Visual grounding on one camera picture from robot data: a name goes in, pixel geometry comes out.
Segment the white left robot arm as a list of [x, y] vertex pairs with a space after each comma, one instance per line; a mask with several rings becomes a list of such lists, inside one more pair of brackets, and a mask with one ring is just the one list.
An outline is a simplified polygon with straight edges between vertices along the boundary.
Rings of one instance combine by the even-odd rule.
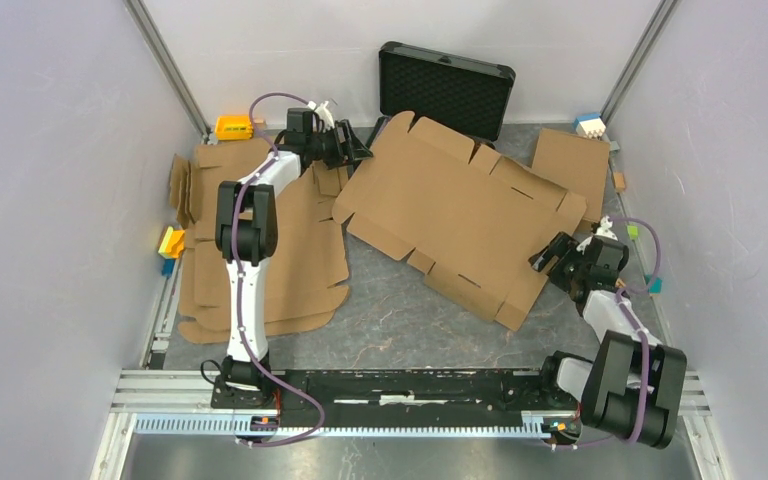
[[212, 407], [263, 407], [284, 386], [269, 366], [265, 322], [278, 196], [315, 164], [337, 169], [371, 156], [349, 120], [333, 119], [322, 107], [291, 108], [265, 159], [244, 177], [220, 183], [214, 240], [229, 279], [231, 336], [213, 381]]

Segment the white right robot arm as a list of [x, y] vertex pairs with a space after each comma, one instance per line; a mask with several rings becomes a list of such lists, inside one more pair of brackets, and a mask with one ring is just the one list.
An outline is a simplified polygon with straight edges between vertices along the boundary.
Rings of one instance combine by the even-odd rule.
[[592, 360], [561, 351], [547, 357], [537, 392], [551, 408], [575, 399], [587, 427], [664, 449], [676, 430], [687, 358], [634, 313], [618, 284], [628, 257], [628, 247], [611, 236], [577, 241], [565, 232], [530, 257], [532, 269], [568, 294], [599, 341]]

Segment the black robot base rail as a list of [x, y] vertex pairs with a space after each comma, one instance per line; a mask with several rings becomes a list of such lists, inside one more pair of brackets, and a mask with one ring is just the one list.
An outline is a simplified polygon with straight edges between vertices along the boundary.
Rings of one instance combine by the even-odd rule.
[[579, 401], [540, 369], [287, 369], [226, 358], [210, 405], [251, 410], [257, 428], [456, 432], [520, 428], [525, 412], [572, 417]]

